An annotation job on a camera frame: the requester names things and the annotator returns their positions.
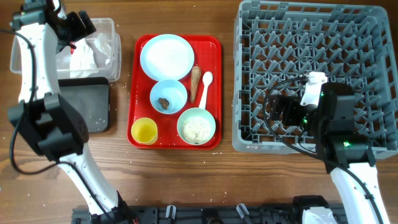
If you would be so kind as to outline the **brown carrot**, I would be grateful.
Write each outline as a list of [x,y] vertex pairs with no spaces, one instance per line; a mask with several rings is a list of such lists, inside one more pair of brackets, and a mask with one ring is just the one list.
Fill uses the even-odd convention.
[[190,102],[193,103],[195,101],[198,83],[201,77],[201,68],[196,65],[192,68],[191,72],[191,85],[190,85]]

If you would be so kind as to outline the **white napkin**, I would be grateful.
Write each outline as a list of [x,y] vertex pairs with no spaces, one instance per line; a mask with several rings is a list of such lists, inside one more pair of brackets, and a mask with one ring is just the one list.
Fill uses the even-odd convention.
[[99,33],[94,41],[81,39],[70,57],[70,78],[88,78],[111,62],[112,48],[107,35]]

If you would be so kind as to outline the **light green bowl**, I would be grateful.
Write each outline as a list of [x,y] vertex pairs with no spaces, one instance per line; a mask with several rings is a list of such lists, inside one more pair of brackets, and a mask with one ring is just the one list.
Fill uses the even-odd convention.
[[[207,110],[201,109],[201,108],[190,108],[190,109],[184,111],[180,115],[180,117],[177,121],[178,135],[181,137],[181,139],[183,141],[186,142],[186,140],[184,140],[182,137],[182,124],[186,119],[196,118],[196,117],[201,117],[208,121],[208,124],[210,127],[210,138],[207,140],[207,142],[210,141],[210,139],[214,136],[215,131],[216,131],[216,122],[215,122],[213,115],[210,112],[208,112]],[[203,145],[203,144],[190,144],[190,145],[199,146],[199,145]]]

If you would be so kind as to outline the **grey dishwasher rack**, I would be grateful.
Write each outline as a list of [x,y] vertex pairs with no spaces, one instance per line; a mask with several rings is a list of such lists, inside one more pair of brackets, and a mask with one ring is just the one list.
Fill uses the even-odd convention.
[[232,145],[239,152],[314,150],[298,126],[265,124],[268,93],[302,96],[293,77],[323,72],[351,85],[355,129],[377,159],[397,154],[397,60],[387,12],[380,6],[243,1],[234,22]]

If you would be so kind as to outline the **brown food scrap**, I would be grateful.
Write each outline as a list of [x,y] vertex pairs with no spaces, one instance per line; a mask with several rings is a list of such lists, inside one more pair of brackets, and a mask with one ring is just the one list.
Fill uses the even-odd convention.
[[166,98],[159,98],[158,102],[160,103],[163,110],[168,110],[169,101]]

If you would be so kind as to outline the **light blue bowl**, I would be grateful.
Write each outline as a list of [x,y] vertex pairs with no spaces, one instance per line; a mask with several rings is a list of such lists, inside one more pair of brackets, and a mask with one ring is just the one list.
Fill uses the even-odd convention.
[[[163,110],[159,98],[169,101],[168,110]],[[176,80],[162,80],[157,82],[150,91],[150,103],[152,107],[162,114],[175,114],[179,112],[187,102],[187,90],[185,86]]]

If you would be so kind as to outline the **clear plastic waste bin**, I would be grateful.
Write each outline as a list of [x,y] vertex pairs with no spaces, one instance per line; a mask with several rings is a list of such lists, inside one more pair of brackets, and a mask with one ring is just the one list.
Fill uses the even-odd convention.
[[69,47],[56,55],[58,78],[105,77],[115,82],[121,70],[121,39],[115,31],[114,21],[110,18],[92,18],[96,32],[85,38],[93,54],[95,67],[70,67],[72,53]]

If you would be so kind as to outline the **yellow plastic cup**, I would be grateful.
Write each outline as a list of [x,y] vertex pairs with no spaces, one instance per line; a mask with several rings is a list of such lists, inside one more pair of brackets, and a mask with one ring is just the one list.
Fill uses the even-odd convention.
[[152,145],[158,139],[158,128],[154,120],[139,118],[133,122],[131,136],[139,144]]

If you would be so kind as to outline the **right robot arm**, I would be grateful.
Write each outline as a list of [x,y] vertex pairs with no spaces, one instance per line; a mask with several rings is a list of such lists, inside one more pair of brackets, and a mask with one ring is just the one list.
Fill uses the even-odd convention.
[[325,164],[343,202],[349,223],[389,223],[368,138],[354,130],[353,89],[344,83],[307,83],[302,98],[265,97],[271,113],[264,121],[301,126],[315,139],[309,157]]

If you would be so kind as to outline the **red snack wrapper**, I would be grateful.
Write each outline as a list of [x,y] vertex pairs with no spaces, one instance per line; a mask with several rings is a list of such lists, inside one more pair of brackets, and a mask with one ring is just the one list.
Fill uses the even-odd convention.
[[70,44],[70,54],[71,54],[71,55],[74,53],[75,49],[76,49],[76,45],[72,42],[72,43]]

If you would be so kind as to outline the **large light blue plate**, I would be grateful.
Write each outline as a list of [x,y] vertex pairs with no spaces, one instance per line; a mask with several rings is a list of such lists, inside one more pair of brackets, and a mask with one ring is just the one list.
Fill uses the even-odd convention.
[[157,82],[182,79],[192,69],[194,61],[192,46],[184,38],[173,34],[151,38],[140,53],[142,70]]

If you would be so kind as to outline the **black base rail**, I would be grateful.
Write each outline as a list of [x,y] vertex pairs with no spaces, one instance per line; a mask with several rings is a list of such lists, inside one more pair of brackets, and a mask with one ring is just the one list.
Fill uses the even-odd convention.
[[[137,207],[130,209],[138,216],[140,223],[196,223],[203,224],[206,218],[216,217],[225,224],[242,224],[236,207],[178,207],[173,220],[166,217],[165,207]],[[292,207],[287,204],[272,206],[247,207],[252,223],[298,223],[293,220]]]

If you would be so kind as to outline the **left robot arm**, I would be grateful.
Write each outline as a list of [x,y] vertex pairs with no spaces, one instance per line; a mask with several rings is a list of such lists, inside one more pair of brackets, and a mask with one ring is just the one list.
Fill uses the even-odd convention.
[[91,223],[118,223],[129,219],[128,207],[119,192],[104,178],[89,147],[85,120],[60,94],[55,56],[66,46],[95,32],[85,11],[62,14],[60,1],[25,1],[10,22],[22,59],[22,86],[18,104],[9,108],[14,126],[9,157],[14,157],[16,137],[21,135],[52,167],[61,168],[88,204]]

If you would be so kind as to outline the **white plastic spoon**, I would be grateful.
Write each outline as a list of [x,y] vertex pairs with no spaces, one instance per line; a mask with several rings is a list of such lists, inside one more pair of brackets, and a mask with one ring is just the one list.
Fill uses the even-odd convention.
[[207,101],[207,95],[208,95],[208,88],[211,85],[212,81],[213,81],[213,74],[208,71],[205,72],[203,75],[203,93],[201,95],[201,100],[200,100],[200,104],[199,104],[199,108],[201,109],[206,109],[206,101]]

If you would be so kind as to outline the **red serving tray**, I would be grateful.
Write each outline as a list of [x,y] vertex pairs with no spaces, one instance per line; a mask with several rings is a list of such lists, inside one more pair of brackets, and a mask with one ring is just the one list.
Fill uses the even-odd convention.
[[[140,54],[146,43],[153,37],[155,37],[154,34],[143,35],[138,39],[135,46],[127,123],[128,141],[139,149],[213,149],[220,143],[222,136],[223,73],[221,43],[211,35],[182,35],[182,38],[187,40],[193,48],[195,64],[201,68],[202,72],[210,71],[213,74],[213,82],[208,90],[206,109],[215,119],[215,134],[209,142],[201,146],[193,146],[184,142],[178,135],[177,121],[181,113],[161,114],[150,103],[150,90],[155,85],[155,80],[149,78],[143,71]],[[133,123],[144,117],[153,119],[158,127],[158,140],[150,146],[135,141],[131,136]]]

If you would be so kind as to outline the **black waste tray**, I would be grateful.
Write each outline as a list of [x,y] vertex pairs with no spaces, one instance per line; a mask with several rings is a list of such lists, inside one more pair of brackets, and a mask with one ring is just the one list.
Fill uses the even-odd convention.
[[110,89],[105,77],[59,80],[62,96],[84,118],[90,134],[109,128]]

